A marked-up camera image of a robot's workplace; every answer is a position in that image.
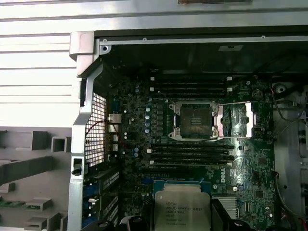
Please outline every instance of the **green circuit board piece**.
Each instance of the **green circuit board piece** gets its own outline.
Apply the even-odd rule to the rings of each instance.
[[[113,102],[110,113],[122,114],[119,133],[124,145],[119,144],[118,151],[126,184],[117,189],[123,194],[121,216],[140,213],[142,200],[153,193],[154,180],[190,180],[211,182],[214,197],[234,198],[238,218],[252,228],[264,230],[274,224],[273,108],[267,83],[255,81],[249,86],[236,83],[224,98],[179,99],[176,102],[185,102],[180,111],[185,118],[170,108],[176,103],[174,99],[163,93],[153,96],[148,82],[123,81],[119,85],[120,90],[110,95]],[[263,92],[262,99],[252,98],[256,90]],[[223,105],[219,118],[222,119],[222,139],[208,141],[213,139],[212,127],[217,124],[205,102]],[[171,138],[170,134],[177,127],[183,139],[192,141]],[[184,149],[183,152],[191,153],[187,157],[178,150],[198,145],[204,145],[208,153],[198,155]],[[162,151],[165,156],[156,156],[162,164],[152,161],[151,152],[155,147],[165,148]],[[221,163],[216,156],[211,163],[204,164],[203,158],[218,152],[224,158],[232,156],[232,161],[216,164]]]

